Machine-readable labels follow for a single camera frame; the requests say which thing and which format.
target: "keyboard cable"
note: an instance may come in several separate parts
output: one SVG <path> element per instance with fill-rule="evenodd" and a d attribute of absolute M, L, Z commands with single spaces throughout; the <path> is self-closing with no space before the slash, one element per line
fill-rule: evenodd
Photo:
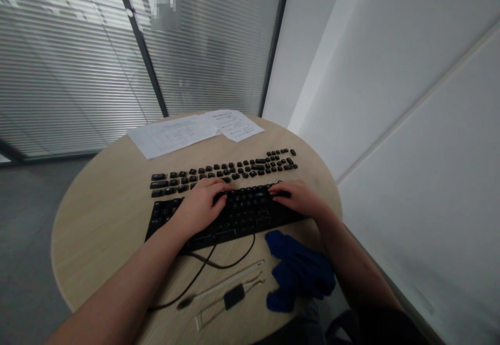
<path fill-rule="evenodd" d="M 163 309 L 166 309 L 167 307 L 169 306 L 172 306 L 174 303 L 176 303 L 177 301 L 179 301 L 189 290 L 189 288 L 191 288 L 191 286 L 194 284 L 194 282 L 196 281 L 196 279 L 198 278 L 198 276 L 200 275 L 200 273 L 203 271 L 203 268 L 205 268 L 206 265 L 209 265 L 210 267 L 213 267 L 215 269 L 218 269 L 218 270 L 225 270 L 225 269 L 228 269 L 228 268 L 231 268 L 231 267 L 234 267 L 236 266 L 238 263 L 240 263 L 243 259 L 245 259 L 245 257 L 250 253 L 250 251 L 252 250 L 252 248 L 254 247 L 254 243 L 255 243 L 255 233 L 253 234 L 254 236 L 254 239 L 252 241 L 252 244 L 250 245 L 249 249 L 247 250 L 246 253 L 243 254 L 243 256 L 241 258 L 239 258 L 236 262 L 234 263 L 231 263 L 229 265 L 226 265 L 226 266 L 221 266 L 219 264 L 216 264 L 214 262 L 211 262 L 209 259 L 212 255 L 212 253 L 214 252 L 215 250 L 215 246 L 217 245 L 214 245 L 214 247 L 212 248 L 212 250 L 210 251 L 210 254 L 208 254 L 207 258 L 203 258 L 201 255 L 198 255 L 198 254 L 195 254 L 195 253 L 187 253 L 185 254 L 187 257 L 193 257 L 193 258 L 196 258 L 198 259 L 199 261 L 203 262 L 203 265 L 201 266 L 201 268 L 198 270 L 198 273 L 193 277 L 193 279 L 191 280 L 191 282 L 187 285 L 187 287 L 182 291 L 181 294 L 179 294 L 176 298 L 174 298 L 173 300 L 171 300 L 170 302 L 167 302 L 167 303 L 164 303 L 164 304 L 161 304 L 161 305 L 158 305 L 158 306 L 153 306 L 153 307 L 150 307 L 150 308 L 147 308 L 147 311 L 148 312 L 153 312 L 153 311 L 158 311 L 158 310 L 163 310 Z"/>

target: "blue microfiber towel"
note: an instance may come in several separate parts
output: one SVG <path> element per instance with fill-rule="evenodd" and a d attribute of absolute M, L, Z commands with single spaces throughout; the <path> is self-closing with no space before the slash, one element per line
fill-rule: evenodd
<path fill-rule="evenodd" d="M 335 288 L 335 274 L 330 261 L 321 253 L 302 245 L 280 231 L 266 234 L 271 255 L 281 259 L 272 270 L 280 288 L 267 295 L 267 308 L 291 312 L 295 297 L 323 299 Z"/>

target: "round table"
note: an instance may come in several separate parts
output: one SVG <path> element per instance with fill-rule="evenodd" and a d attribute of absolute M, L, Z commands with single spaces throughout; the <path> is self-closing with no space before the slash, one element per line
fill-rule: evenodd
<path fill-rule="evenodd" d="M 168 120 L 182 116 L 186 115 L 169 117 Z M 294 149 L 297 156 L 292 159 L 298 164 L 298 169 L 240 178 L 231 181 L 231 185 L 237 189 L 300 178 L 342 218 L 337 186 L 318 154 L 287 129 L 258 117 L 249 118 L 264 128 L 265 132 L 239 143 L 219 135 L 159 158 L 146 160 L 129 136 L 125 135 L 87 164 L 66 192 L 52 232 L 54 275 L 62 296 L 73 311 L 144 243 L 153 203 L 189 194 L 187 191 L 151 198 L 149 184 L 152 174 L 189 171 L 191 168 L 229 162 L 236 165 L 243 160 L 265 158 L 267 151 Z M 283 158 L 291 157 L 290 154 L 280 155 Z M 321 249 L 318 229 L 312 219 L 278 229 L 313 249 Z M 188 294 L 201 292 L 261 259 L 266 263 L 266 282 L 263 285 L 253 288 L 242 302 L 219 315 L 200 333 L 196 329 L 196 313 L 232 286 L 197 300 L 182 311 L 173 305 L 147 314 L 137 341 L 158 344 L 252 343 L 289 322 L 304 308 L 307 300 L 297 299 L 292 313 L 274 313 L 266 308 L 267 294 L 278 287 L 271 270 L 279 260 L 269 253 L 265 233 L 256 234 L 253 249 L 237 266 L 228 270 L 205 267 Z M 230 264 L 247 251 L 252 239 L 252 236 L 247 236 L 219 244 L 210 260 L 221 265 Z M 206 248 L 198 253 L 206 257 L 209 251 L 210 248 Z M 161 304 L 176 297 L 200 266 L 201 262 L 194 258 L 177 257 L 152 304 Z"/>

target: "horizontal blinds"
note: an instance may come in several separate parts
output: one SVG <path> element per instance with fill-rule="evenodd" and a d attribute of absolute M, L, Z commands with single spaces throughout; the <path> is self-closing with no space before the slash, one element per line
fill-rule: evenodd
<path fill-rule="evenodd" d="M 0 0 L 0 139 L 100 150 L 162 117 L 122 0 Z"/>
<path fill-rule="evenodd" d="M 167 0 L 182 26 L 167 31 L 152 30 L 158 0 L 131 1 L 169 114 L 259 113 L 280 0 Z"/>

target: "gray floor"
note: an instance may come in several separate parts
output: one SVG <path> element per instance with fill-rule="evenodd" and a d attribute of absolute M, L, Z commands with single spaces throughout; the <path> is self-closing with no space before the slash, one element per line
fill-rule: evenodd
<path fill-rule="evenodd" d="M 70 314 L 50 259 L 52 223 L 87 160 L 0 169 L 0 336 L 2 344 L 44 342 Z M 318 301 L 324 329 L 347 309 L 337 286 Z"/>

